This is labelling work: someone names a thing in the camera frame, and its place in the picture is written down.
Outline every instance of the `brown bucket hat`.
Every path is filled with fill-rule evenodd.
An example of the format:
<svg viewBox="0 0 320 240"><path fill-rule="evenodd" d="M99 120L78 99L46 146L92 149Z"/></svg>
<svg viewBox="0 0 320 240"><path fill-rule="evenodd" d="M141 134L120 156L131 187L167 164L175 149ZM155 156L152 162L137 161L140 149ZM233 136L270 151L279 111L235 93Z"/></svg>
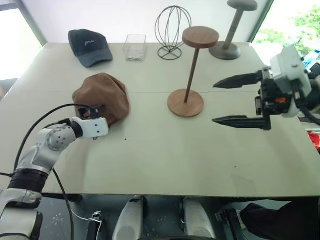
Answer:
<svg viewBox="0 0 320 240"><path fill-rule="evenodd" d="M109 127L127 117L130 111L126 86L106 73L85 79L72 99L75 104L104 105L99 108L99 116L106 119Z"/></svg>

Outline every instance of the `wooden pole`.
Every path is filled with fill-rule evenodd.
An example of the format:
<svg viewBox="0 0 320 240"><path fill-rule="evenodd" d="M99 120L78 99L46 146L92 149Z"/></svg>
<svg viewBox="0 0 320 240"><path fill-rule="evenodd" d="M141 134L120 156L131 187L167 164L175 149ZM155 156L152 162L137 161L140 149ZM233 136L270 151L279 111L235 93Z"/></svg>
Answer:
<svg viewBox="0 0 320 240"><path fill-rule="evenodd" d="M194 51L194 56L193 56L193 61L192 61L192 67L191 67L188 87L186 88L186 93L185 93L185 97L184 97L184 103L185 104L188 102L192 80L194 79L195 69L196 69L198 56L199 56L199 50L200 50L199 48L196 48L195 51Z"/></svg>

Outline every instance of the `table surface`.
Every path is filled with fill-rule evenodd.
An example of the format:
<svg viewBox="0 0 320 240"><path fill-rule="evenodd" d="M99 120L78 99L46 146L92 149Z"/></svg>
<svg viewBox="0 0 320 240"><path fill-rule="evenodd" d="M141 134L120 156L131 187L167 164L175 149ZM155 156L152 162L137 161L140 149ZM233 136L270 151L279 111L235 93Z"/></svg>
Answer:
<svg viewBox="0 0 320 240"><path fill-rule="evenodd" d="M175 116L167 107L171 92L187 87L194 49L182 57L158 57L159 44L147 44L143 62L125 61L123 44L110 44L114 61L84 68L66 43L48 43L31 67L0 102L2 172L11 172L30 126L49 110L72 103L85 78L113 75L127 86L130 114L98 140L79 139L55 168L68 193L142 194L217 197L296 197L320 195L320 159L297 118L273 116L272 130L235 129L211 119L254 117L259 85L213 89L218 81L263 67L254 49L240 43L242 56L219 60L200 50L192 89L204 99L194 118ZM73 117L62 109L36 128ZM9 183L0 177L0 189ZM45 192L60 193L51 174Z"/></svg>

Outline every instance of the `wooden hat stand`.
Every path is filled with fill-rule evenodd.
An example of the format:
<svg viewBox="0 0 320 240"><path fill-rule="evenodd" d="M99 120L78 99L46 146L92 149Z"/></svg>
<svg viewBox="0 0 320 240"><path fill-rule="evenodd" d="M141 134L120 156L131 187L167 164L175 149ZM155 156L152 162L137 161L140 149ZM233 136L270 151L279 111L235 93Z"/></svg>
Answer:
<svg viewBox="0 0 320 240"><path fill-rule="evenodd" d="M171 112L182 118L191 118L200 114L204 109L204 99L199 93L191 90L200 49L214 47L219 40L217 31L205 26L187 28L182 35L182 41L195 48L193 62L186 89L172 92L168 98L168 107Z"/></svg>

